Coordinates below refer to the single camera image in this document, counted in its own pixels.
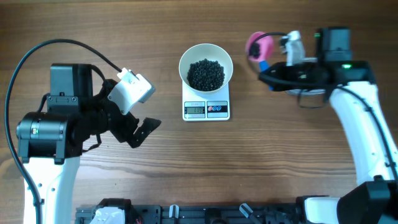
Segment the pink scoop blue handle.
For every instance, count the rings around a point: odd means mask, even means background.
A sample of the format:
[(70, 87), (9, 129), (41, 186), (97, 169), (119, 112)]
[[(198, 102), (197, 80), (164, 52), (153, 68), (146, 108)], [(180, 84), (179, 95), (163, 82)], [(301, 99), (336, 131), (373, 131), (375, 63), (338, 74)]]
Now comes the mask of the pink scoop blue handle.
[[(262, 37), (262, 35), (264, 34), (265, 32), (260, 32), (260, 31), (253, 33), (248, 38), (245, 45), (245, 52), (246, 52), (248, 65), (256, 75), (258, 75), (260, 72), (259, 62), (267, 61), (274, 51), (274, 40), (272, 36), (267, 34), (268, 36)], [(253, 58), (249, 56), (249, 48), (253, 42), (256, 42), (260, 45), (261, 54), (258, 58)]]

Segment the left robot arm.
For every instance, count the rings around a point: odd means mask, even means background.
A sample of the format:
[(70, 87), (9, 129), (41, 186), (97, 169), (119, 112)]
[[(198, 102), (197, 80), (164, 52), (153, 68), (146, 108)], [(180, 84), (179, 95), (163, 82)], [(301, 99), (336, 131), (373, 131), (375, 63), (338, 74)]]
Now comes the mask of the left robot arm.
[(16, 128), (18, 155), (32, 178), (38, 199), (25, 198), (25, 223), (68, 223), (72, 194), (84, 142), (110, 132), (118, 142), (139, 147), (160, 126), (154, 118), (131, 114), (155, 92), (143, 75), (122, 69), (116, 80), (104, 79), (93, 93), (91, 64), (55, 63), (50, 92), (39, 109), (27, 113)]

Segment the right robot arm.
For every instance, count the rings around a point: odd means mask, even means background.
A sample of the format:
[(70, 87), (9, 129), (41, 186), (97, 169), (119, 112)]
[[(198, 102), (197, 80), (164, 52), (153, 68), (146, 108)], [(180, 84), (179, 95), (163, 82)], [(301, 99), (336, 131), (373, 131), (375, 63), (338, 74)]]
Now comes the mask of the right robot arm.
[(246, 44), (248, 60), (272, 91), (321, 90), (340, 119), (354, 160), (357, 186), (340, 198), (298, 198), (303, 223), (396, 223), (397, 147), (379, 104), (368, 62), (353, 60), (351, 32), (345, 27), (317, 30), (316, 54), (305, 55), (300, 33), (279, 33), (286, 60), (267, 63), (274, 34), (258, 32)]

